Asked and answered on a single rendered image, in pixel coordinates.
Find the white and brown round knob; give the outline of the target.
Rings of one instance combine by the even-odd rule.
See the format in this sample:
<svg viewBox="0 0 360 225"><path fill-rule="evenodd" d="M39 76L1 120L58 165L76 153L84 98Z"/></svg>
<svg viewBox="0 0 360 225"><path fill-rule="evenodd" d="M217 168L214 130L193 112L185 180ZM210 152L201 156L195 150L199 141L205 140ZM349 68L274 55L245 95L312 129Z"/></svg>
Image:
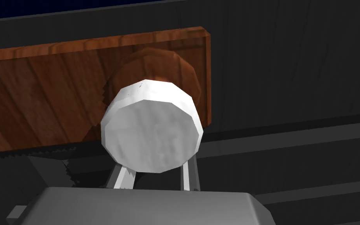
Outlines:
<svg viewBox="0 0 360 225"><path fill-rule="evenodd" d="M102 145L136 172L180 167L200 145L200 97L194 68L177 53L144 48L125 56L105 85Z"/></svg>

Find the brown wooden drawer front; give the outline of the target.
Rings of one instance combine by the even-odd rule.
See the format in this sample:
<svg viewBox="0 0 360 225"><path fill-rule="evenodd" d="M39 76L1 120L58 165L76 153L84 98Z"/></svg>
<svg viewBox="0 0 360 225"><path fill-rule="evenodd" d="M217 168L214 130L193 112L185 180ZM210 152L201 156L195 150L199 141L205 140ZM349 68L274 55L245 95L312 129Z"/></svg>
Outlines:
<svg viewBox="0 0 360 225"><path fill-rule="evenodd" d="M98 140L109 101L148 78L173 82L211 123L202 27L0 49L0 152Z"/></svg>

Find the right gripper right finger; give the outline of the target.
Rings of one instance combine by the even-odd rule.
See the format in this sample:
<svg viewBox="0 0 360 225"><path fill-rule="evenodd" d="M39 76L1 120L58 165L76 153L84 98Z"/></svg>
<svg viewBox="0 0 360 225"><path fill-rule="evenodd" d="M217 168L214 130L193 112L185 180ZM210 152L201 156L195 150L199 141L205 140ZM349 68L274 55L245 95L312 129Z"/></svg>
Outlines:
<svg viewBox="0 0 360 225"><path fill-rule="evenodd" d="M182 191L201 191L196 155L181 166L180 181L180 190Z"/></svg>

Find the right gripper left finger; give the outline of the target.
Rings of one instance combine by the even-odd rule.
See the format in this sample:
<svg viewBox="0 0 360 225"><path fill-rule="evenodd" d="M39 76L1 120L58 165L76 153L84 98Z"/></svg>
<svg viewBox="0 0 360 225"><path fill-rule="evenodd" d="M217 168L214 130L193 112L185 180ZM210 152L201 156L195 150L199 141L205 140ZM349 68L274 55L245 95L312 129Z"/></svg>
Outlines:
<svg viewBox="0 0 360 225"><path fill-rule="evenodd" d="M136 172L128 167L117 163L107 180L106 188L133 189Z"/></svg>

